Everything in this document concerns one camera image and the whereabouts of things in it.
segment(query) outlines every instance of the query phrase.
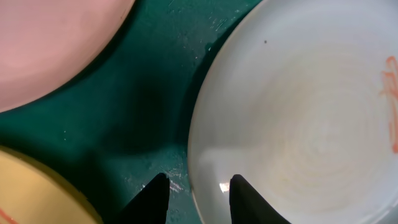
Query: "white plate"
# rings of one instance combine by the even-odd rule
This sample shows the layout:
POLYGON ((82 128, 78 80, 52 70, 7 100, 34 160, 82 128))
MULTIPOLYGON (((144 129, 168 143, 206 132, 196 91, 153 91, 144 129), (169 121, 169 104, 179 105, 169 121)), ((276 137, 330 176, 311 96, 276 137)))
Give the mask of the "white plate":
POLYGON ((83 70, 134 0, 0 0, 0 112, 29 103, 83 70))
POLYGON ((95 224, 101 217, 55 171, 0 146, 0 223, 95 224))
POLYGON ((398 1, 263 1, 195 106, 188 168, 202 220, 231 223, 242 174, 288 221, 397 223, 398 1))

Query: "table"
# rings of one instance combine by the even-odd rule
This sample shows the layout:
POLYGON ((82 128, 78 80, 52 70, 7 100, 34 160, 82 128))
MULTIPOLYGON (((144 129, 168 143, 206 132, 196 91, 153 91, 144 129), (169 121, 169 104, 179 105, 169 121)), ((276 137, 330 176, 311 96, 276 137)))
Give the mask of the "table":
POLYGON ((200 223, 190 118, 223 42, 260 0, 137 0, 114 39, 49 95, 0 114, 0 144, 43 162, 111 220, 159 172, 167 223, 200 223))

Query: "green surface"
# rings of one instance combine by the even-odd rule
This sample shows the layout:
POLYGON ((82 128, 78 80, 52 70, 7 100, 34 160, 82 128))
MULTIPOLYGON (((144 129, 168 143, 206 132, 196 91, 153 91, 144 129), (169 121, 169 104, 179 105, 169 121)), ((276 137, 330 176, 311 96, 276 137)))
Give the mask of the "green surface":
POLYGON ((0 114, 0 143, 63 175, 104 221, 165 172, 181 188, 170 191, 167 223, 200 223, 186 162, 193 106, 218 49, 258 2, 137 0, 87 69, 0 114))

